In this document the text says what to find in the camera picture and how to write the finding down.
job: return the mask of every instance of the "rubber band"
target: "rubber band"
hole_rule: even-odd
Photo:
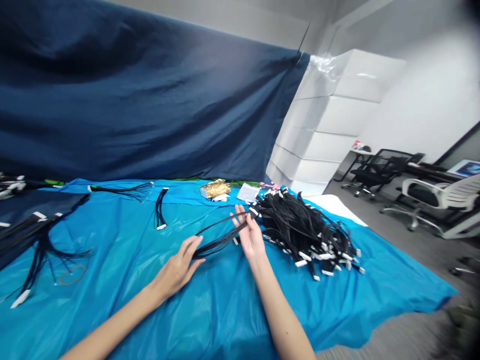
[[[73,275],[73,274],[72,274],[72,270],[80,269],[80,268],[83,268],[83,272],[81,273],[81,275],[80,275],[78,278],[76,278],[75,280],[73,280],[73,281],[71,281],[71,282],[64,282],[64,276],[65,276],[65,275],[67,275],[67,274]],[[60,278],[60,285],[62,285],[62,286],[68,286],[68,285],[71,285],[71,284],[76,283],[78,280],[80,280],[80,279],[84,276],[84,274],[85,274],[86,271],[87,271],[87,267],[86,267],[85,265],[77,265],[77,266],[75,266],[75,267],[72,267],[72,268],[69,269],[68,271],[65,271],[65,273],[61,276],[61,278]]]

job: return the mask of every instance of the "black mesh chair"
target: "black mesh chair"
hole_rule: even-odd
[[[395,177],[400,176],[412,156],[408,152],[381,149],[369,161],[363,162],[360,168],[350,171],[355,175],[353,182],[344,184],[341,188],[357,188],[356,198],[363,191],[370,194],[370,200],[375,200],[371,188],[389,184]]]

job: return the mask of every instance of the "white paper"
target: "white paper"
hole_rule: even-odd
[[[253,187],[244,182],[236,198],[243,201],[254,202],[259,192],[259,187]]]

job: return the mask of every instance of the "computer monitor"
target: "computer monitor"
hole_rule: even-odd
[[[480,161],[462,160],[447,173],[457,174],[464,177],[480,174]]]

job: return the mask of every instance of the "gold packet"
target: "gold packet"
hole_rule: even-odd
[[[200,188],[200,194],[207,199],[214,198],[219,195],[228,194],[230,192],[230,183],[222,179],[209,182]]]

